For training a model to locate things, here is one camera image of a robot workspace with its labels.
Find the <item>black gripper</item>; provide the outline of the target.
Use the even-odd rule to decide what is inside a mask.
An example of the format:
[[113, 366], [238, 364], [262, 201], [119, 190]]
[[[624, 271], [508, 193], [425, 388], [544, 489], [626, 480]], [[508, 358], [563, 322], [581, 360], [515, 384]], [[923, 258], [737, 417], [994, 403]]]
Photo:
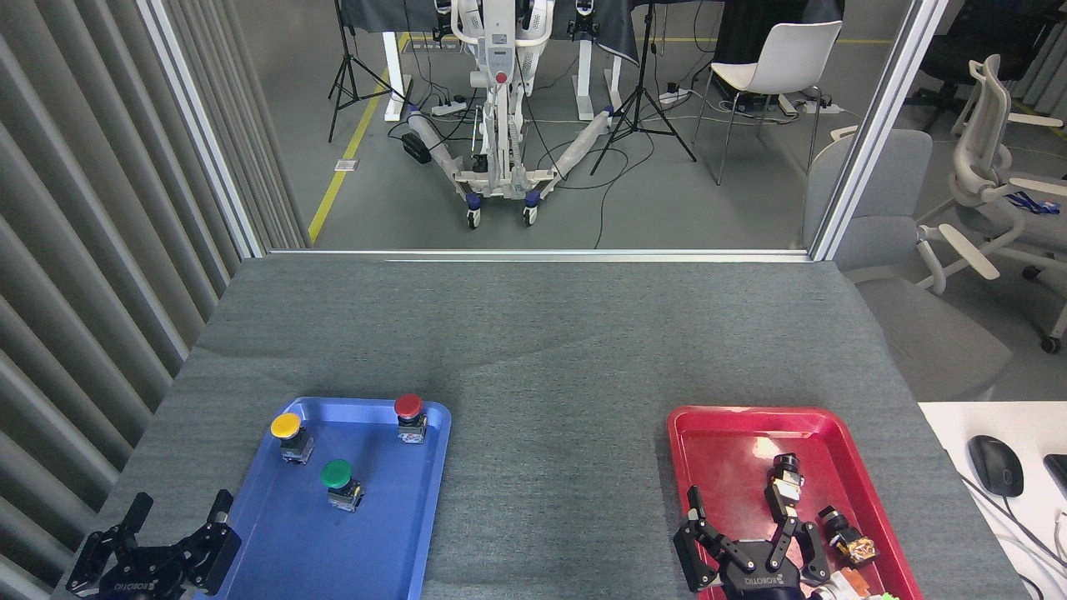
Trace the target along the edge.
[[228, 523], [229, 490], [218, 490], [205, 524], [184, 538], [179, 549], [137, 549], [136, 535], [152, 505], [147, 493], [138, 493], [120, 524], [87, 535], [66, 582], [68, 593], [96, 593], [97, 599], [180, 599], [186, 582], [202, 593], [218, 593], [243, 543]]
[[[819, 525], [785, 519], [777, 524], [771, 542], [740, 542], [710, 524], [699, 487], [690, 487], [687, 520], [674, 534], [674, 546], [690, 593], [712, 586], [724, 599], [805, 599], [800, 581], [824, 583], [831, 574]], [[803, 566], [789, 560], [789, 546], [798, 540]], [[742, 569], [743, 554], [755, 569]]]

